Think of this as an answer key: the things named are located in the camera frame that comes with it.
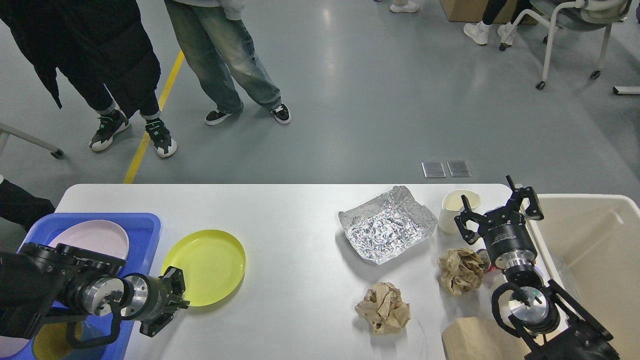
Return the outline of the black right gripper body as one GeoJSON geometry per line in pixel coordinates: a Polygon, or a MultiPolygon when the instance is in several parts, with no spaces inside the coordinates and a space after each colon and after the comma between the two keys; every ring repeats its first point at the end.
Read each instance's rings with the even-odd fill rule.
{"type": "Polygon", "coordinates": [[[525,216],[519,210],[494,209],[484,216],[490,222],[481,226],[481,237],[496,268],[506,271],[520,265],[534,265],[537,249],[526,229],[525,216]]]}

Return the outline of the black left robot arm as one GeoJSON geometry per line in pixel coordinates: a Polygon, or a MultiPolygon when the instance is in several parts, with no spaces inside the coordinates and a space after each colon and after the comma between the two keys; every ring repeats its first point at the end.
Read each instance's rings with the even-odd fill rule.
{"type": "Polygon", "coordinates": [[[155,337],[180,309],[187,309],[180,268],[162,276],[133,272],[120,277],[126,260],[68,244],[26,243],[17,253],[2,251],[1,335],[32,339],[45,325],[64,324],[73,349],[116,342],[124,321],[140,322],[155,337]],[[111,315],[107,335],[80,340],[75,328],[89,316],[111,315]]]}

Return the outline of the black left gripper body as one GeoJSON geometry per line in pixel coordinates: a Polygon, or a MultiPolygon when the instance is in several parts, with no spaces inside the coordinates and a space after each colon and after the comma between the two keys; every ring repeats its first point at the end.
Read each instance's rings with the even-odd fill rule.
{"type": "Polygon", "coordinates": [[[173,320],[169,309],[173,285],[169,277],[131,273],[124,280],[132,286],[130,302],[121,310],[124,321],[160,323],[173,320]]]}

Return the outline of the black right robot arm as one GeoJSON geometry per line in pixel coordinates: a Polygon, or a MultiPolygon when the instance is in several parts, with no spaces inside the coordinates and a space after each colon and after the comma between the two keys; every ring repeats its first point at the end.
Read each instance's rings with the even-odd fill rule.
{"type": "Polygon", "coordinates": [[[555,280],[544,284],[535,271],[538,253],[525,221],[541,221],[544,214],[532,187],[516,187],[509,175],[506,180],[512,193],[505,205],[478,214],[462,194],[454,218],[467,244],[483,239],[491,264],[506,278],[491,297],[497,325],[526,343],[526,360],[618,360],[610,331],[555,280]]]}

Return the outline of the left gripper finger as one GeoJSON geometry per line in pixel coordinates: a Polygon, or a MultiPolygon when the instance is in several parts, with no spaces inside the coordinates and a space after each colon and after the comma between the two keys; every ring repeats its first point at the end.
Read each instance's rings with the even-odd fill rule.
{"type": "Polygon", "coordinates": [[[165,326],[173,321],[175,312],[176,310],[160,311],[140,318],[139,332],[147,337],[155,337],[165,326]]]}
{"type": "Polygon", "coordinates": [[[175,266],[168,266],[160,278],[161,289],[166,293],[164,302],[166,306],[189,306],[190,301],[185,299],[186,282],[183,270],[175,266]]]}

